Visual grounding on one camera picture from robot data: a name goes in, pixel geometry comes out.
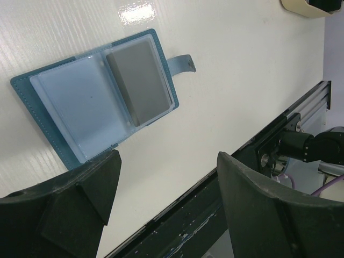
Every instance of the blue card holder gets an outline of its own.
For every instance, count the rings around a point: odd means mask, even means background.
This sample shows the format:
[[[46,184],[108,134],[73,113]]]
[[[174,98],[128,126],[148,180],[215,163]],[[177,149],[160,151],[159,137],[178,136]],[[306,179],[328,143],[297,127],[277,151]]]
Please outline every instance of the blue card holder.
[[[26,73],[11,84],[63,163],[73,169],[179,106],[171,78],[195,72],[166,60],[151,29]]]

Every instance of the stitching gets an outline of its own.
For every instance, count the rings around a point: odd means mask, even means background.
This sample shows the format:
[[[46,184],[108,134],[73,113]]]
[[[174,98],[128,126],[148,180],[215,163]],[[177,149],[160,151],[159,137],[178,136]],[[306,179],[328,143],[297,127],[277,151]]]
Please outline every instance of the stitching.
[[[36,119],[38,120],[38,122],[41,124],[42,128],[44,129],[44,131],[47,133],[48,138],[51,140],[51,142],[53,143],[53,145],[55,146],[55,148],[59,151],[59,153],[61,154],[62,160],[69,166],[69,168],[73,168],[73,166],[68,162],[68,160],[66,159],[66,157],[64,156],[64,154],[62,153],[62,151],[60,150],[60,148],[58,147],[58,145],[56,144],[56,142],[54,141],[54,139],[52,138],[52,136],[50,135],[50,133],[48,132],[47,128],[44,126],[44,124],[42,123],[42,121],[39,119],[39,117],[37,116],[36,112],[34,111],[33,107],[31,107],[31,105],[29,104],[28,100],[26,99],[26,97],[24,96],[24,94],[22,93],[22,91],[18,88],[17,86],[17,82],[22,81],[27,79],[29,76],[25,77],[25,78],[21,78],[19,80],[16,80],[14,82],[14,86],[16,87],[17,91],[21,94],[23,100],[25,101],[26,105],[31,109],[33,115],[36,117]]]

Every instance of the screw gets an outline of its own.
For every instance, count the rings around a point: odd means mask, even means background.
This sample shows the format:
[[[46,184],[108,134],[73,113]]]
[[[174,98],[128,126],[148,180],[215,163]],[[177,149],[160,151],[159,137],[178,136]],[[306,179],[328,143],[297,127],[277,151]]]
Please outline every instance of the screw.
[[[262,159],[260,160],[260,165],[262,167],[265,167],[268,162],[269,162],[269,155],[268,154],[264,154]]]
[[[300,132],[301,131],[301,121],[297,122],[295,131],[296,132]]]

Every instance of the beige object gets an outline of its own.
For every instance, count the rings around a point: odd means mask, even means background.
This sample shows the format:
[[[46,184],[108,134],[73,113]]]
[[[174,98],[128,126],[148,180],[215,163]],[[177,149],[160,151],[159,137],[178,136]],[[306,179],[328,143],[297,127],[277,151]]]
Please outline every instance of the beige object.
[[[308,17],[308,18],[320,18],[331,16],[336,13],[328,13],[319,8],[316,8],[312,5],[309,5],[306,0],[282,0],[281,1],[284,8],[288,11],[298,13],[299,15]]]

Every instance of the white tabletop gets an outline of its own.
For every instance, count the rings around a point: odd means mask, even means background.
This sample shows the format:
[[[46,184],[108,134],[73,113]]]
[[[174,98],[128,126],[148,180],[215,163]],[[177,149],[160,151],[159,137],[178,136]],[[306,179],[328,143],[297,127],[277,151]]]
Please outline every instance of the white tabletop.
[[[10,78],[146,30],[167,58],[180,107],[123,142],[98,257],[130,237],[323,77],[324,20],[271,0],[4,0],[0,8],[0,196],[66,171]]]

